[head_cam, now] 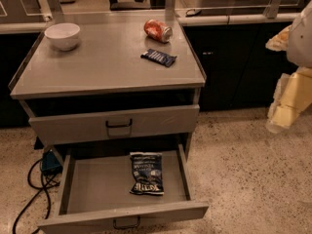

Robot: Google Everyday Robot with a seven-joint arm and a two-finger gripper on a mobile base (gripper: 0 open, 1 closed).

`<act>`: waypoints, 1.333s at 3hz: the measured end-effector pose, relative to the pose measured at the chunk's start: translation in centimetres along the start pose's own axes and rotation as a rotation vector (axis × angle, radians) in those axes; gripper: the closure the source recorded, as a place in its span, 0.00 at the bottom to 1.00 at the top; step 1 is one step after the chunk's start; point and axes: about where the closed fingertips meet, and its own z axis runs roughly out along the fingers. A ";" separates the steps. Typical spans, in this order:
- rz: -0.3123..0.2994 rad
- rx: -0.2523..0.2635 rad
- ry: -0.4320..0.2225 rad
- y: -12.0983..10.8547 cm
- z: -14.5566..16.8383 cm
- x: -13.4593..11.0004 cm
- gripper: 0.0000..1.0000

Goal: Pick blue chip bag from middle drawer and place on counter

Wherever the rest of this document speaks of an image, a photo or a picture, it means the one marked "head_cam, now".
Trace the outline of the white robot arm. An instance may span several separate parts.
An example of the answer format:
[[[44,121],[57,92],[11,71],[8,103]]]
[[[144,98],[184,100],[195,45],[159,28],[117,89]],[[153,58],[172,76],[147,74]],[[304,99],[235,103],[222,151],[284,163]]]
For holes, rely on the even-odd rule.
[[[265,47],[285,51],[287,60],[297,66],[292,75],[283,73],[278,80],[268,110],[266,128],[277,134],[287,130],[312,103],[312,2]]]

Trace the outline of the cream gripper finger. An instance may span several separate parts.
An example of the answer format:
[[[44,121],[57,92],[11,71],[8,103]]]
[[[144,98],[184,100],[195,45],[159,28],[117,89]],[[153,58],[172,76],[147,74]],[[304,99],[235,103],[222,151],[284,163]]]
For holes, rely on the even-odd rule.
[[[273,121],[268,120],[265,125],[266,129],[272,134],[278,134],[285,130],[284,127],[276,125]]]

